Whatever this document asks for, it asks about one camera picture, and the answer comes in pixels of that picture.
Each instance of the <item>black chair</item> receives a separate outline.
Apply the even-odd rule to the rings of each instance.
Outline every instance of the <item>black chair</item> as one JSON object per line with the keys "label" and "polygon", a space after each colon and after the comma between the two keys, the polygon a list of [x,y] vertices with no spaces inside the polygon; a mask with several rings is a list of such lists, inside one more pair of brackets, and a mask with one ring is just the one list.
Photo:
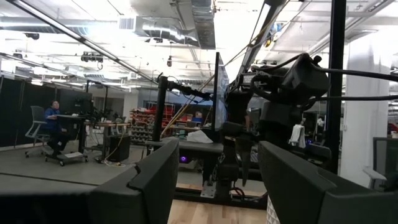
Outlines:
{"label": "black chair", "polygon": [[[45,122],[43,107],[31,106],[30,108],[32,108],[33,123],[28,132],[26,132],[25,137],[33,139],[34,142],[32,149],[25,152],[26,158],[29,158],[29,155],[33,154],[34,152],[40,151],[41,153],[48,153],[46,148],[44,148],[44,143],[50,140],[50,135],[43,133],[42,130],[40,130],[40,127],[42,127],[43,124],[47,124],[47,122]],[[36,142],[38,140],[42,142],[41,146],[36,146]]]}
{"label": "black chair", "polygon": [[398,191],[398,139],[373,138],[373,167],[364,167],[369,188]]}

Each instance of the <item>blue shirt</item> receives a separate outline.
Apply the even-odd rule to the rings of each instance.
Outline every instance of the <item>blue shirt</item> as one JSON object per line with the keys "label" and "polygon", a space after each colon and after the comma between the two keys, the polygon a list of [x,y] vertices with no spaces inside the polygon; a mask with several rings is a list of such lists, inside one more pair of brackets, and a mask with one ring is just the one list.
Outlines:
{"label": "blue shirt", "polygon": [[47,124],[43,125],[42,128],[50,129],[50,130],[54,130],[54,131],[61,130],[61,126],[59,125],[57,120],[47,119],[48,116],[55,115],[55,114],[60,114],[60,111],[55,110],[53,108],[47,108],[47,110],[45,110],[44,117],[45,117],[45,122],[47,122]]}

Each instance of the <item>white pillar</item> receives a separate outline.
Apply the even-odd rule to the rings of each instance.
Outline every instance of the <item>white pillar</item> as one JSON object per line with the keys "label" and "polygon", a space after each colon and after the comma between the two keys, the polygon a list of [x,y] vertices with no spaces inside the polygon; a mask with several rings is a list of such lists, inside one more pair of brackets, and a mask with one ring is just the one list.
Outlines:
{"label": "white pillar", "polygon": [[124,95],[123,116],[130,119],[130,110],[138,107],[138,91]]}
{"label": "white pillar", "polygon": [[[388,40],[368,35],[349,44],[348,70],[389,74],[392,52]],[[346,96],[389,94],[389,82],[347,75]],[[386,137],[388,101],[346,101],[340,176],[367,187],[363,167],[373,166],[373,137]]]}

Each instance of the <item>gray floor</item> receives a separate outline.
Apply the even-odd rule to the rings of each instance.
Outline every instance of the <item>gray floor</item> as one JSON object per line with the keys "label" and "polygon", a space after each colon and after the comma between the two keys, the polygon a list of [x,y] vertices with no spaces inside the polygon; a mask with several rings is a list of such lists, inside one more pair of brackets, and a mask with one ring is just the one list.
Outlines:
{"label": "gray floor", "polygon": [[[88,139],[88,145],[94,144],[95,141],[96,139]],[[76,151],[76,149],[77,142],[70,142],[65,151]],[[61,167],[57,161],[49,160],[45,162],[45,157],[40,154],[25,158],[25,150],[23,149],[0,152],[0,190],[48,191],[93,189],[94,186],[90,185],[14,177],[11,175],[2,175],[1,173],[100,185],[132,167],[134,162],[141,159],[142,150],[144,150],[144,146],[131,146],[129,159],[123,161],[124,167],[117,167],[112,164],[107,166],[95,162],[93,158],[98,156],[100,152],[89,153],[89,162],[87,163],[78,159],[77,161],[67,162],[64,167]],[[184,169],[178,173],[178,183],[201,185],[201,174]],[[238,181],[236,186],[242,187],[241,181]],[[253,192],[265,192],[262,182],[251,180],[249,180],[243,189]]]}

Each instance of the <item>man sitting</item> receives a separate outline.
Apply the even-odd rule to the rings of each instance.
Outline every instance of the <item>man sitting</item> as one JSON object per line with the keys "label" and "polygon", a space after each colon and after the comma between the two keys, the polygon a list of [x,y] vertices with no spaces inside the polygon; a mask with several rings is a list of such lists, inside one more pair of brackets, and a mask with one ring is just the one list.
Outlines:
{"label": "man sitting", "polygon": [[57,121],[57,114],[60,114],[59,107],[60,105],[57,101],[51,101],[51,107],[47,108],[44,113],[47,124],[42,126],[43,131],[50,134],[51,140],[47,145],[54,150],[53,156],[61,154],[60,151],[65,149],[67,142],[70,140],[67,130],[63,129]]}

